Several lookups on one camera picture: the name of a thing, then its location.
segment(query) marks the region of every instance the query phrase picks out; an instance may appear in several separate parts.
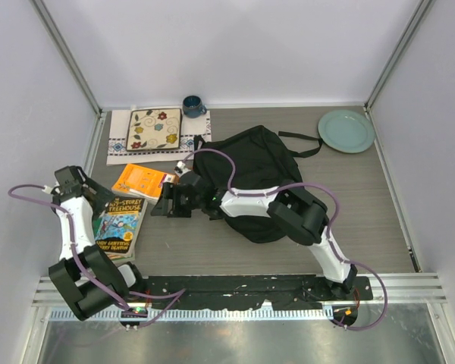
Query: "coffee mug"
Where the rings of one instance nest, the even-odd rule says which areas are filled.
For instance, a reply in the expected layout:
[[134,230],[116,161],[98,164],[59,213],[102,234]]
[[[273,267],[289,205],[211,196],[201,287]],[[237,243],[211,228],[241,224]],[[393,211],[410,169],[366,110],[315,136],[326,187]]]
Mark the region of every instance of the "coffee mug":
[[182,102],[182,110],[188,118],[198,118],[207,112],[207,108],[202,104],[202,100],[198,96],[188,96]]

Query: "gray wooden table surface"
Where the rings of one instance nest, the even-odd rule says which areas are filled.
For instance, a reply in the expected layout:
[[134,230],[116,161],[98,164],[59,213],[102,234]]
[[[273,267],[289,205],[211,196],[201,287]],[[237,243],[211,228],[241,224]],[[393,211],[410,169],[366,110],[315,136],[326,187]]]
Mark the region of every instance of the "gray wooden table surface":
[[[213,109],[212,138],[223,140],[249,127],[316,136],[320,117],[336,108]],[[348,108],[363,113],[361,107]],[[99,144],[92,177],[111,187],[124,165],[106,166],[110,117]],[[316,142],[283,138],[289,149],[315,148]],[[324,184],[336,193],[341,213],[334,236],[344,254],[377,272],[410,272],[413,266],[374,146],[348,155],[323,146],[321,152],[297,162],[305,182]],[[172,172],[175,162],[147,163]],[[333,203],[311,191],[333,212]],[[201,212],[192,218],[152,217],[143,221],[136,247],[136,265],[144,275],[261,275],[321,273],[310,251],[284,238],[254,244],[224,221],[209,221]]]

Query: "light green plate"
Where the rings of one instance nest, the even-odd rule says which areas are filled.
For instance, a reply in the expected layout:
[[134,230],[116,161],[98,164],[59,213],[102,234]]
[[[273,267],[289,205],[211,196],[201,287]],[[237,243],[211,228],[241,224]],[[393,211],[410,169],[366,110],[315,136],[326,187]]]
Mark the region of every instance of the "light green plate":
[[318,122],[318,128],[325,144],[345,153],[364,152],[376,135],[369,120],[350,110],[328,112]]

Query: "white cloth mat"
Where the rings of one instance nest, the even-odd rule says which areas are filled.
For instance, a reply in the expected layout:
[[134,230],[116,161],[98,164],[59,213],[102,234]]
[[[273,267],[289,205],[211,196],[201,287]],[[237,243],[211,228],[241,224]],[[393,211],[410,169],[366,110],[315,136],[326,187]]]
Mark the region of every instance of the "white cloth mat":
[[125,165],[127,163],[146,163],[161,161],[180,161],[194,150],[194,137],[201,135],[206,142],[211,137],[211,112],[207,111],[195,119],[184,117],[180,127],[179,149],[152,150],[151,152],[128,152],[126,150],[128,124],[131,110],[114,110],[111,113],[111,127],[108,140],[106,165]]

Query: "metal floor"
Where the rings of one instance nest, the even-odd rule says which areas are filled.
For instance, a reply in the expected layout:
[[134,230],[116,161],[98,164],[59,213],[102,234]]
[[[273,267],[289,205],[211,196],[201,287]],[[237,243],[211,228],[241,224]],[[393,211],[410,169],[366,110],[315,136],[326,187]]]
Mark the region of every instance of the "metal floor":
[[[211,110],[213,140],[223,140],[263,124],[317,135],[320,117],[336,108],[239,108]],[[348,109],[363,114],[362,107]],[[92,177],[106,187],[118,179],[124,165],[106,166],[109,121],[102,132]],[[282,138],[289,149],[307,150],[316,142]],[[310,158],[297,158],[306,182],[324,184],[341,202],[334,235],[344,254],[379,273],[411,272],[413,265],[374,146],[348,155],[323,146]],[[172,172],[175,162],[153,162],[149,168]],[[313,191],[333,211],[327,196]],[[192,218],[147,215],[136,247],[136,265],[144,275],[262,275],[322,273],[307,248],[284,238],[254,244],[223,221],[209,221],[201,212]]]
[[[380,310],[376,305],[361,306],[359,323],[374,321]],[[49,322],[38,363],[445,363],[425,304],[390,305],[379,326],[362,332],[344,331],[326,320],[159,322],[98,341],[118,326]]]

